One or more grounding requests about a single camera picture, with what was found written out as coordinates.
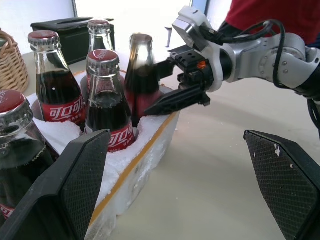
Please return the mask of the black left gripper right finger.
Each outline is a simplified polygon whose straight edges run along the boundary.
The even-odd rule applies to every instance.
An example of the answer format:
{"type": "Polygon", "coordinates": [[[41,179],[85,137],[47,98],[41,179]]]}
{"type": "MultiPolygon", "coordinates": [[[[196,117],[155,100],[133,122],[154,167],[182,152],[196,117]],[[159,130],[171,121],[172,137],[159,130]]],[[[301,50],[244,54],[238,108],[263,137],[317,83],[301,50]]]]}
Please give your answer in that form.
{"type": "Polygon", "coordinates": [[[296,142],[246,130],[256,180],[287,240],[320,238],[320,166],[296,142]]]}

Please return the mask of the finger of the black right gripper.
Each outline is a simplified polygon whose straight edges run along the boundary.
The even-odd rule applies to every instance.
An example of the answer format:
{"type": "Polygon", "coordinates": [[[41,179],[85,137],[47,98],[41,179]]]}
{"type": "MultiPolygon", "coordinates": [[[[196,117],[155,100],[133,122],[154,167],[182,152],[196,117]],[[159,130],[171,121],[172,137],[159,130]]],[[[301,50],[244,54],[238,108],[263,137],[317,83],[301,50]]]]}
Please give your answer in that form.
{"type": "Polygon", "coordinates": [[[154,65],[159,80],[172,76],[175,66],[182,69],[182,61],[174,58],[167,58],[154,65]]]}
{"type": "Polygon", "coordinates": [[[164,116],[178,112],[195,104],[208,106],[211,99],[200,85],[177,89],[159,97],[144,110],[147,116],[164,116]]]}

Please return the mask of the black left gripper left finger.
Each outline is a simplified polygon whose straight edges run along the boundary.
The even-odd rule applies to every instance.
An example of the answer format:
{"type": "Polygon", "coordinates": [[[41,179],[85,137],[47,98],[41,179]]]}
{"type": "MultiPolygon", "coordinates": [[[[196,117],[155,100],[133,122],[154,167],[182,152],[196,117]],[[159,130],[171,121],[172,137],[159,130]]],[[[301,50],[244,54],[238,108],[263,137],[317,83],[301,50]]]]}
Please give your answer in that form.
{"type": "Polygon", "coordinates": [[[101,190],[111,134],[72,140],[0,229],[2,240],[83,240],[101,190]]]}

